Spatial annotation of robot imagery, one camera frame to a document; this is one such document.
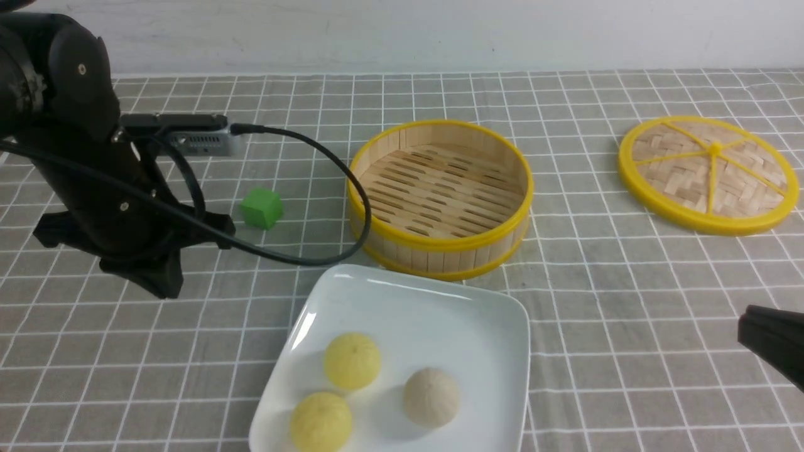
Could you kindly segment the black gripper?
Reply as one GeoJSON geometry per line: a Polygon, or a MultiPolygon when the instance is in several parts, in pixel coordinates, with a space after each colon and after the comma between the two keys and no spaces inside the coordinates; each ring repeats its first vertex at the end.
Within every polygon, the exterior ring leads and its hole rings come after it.
{"type": "Polygon", "coordinates": [[[207,210],[195,173],[167,135],[98,143],[83,136],[31,135],[32,163],[64,205],[34,229],[46,248],[59,244],[100,257],[100,269],[158,299],[183,288],[181,250],[236,231],[228,214],[207,210]],[[163,151],[183,172],[192,205],[180,203],[158,168],[163,151]]]}

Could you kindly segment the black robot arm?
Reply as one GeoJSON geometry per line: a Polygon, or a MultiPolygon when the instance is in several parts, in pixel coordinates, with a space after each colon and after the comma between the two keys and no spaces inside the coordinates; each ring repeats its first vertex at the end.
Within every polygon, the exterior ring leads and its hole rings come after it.
{"type": "Polygon", "coordinates": [[[163,202],[233,234],[232,218],[206,210],[181,151],[229,151],[219,114],[123,114],[104,41],[64,14],[2,2],[2,138],[38,152],[32,163],[64,212],[34,229],[45,248],[96,256],[106,274],[159,299],[183,287],[181,251],[213,236],[153,208],[163,202]]]}

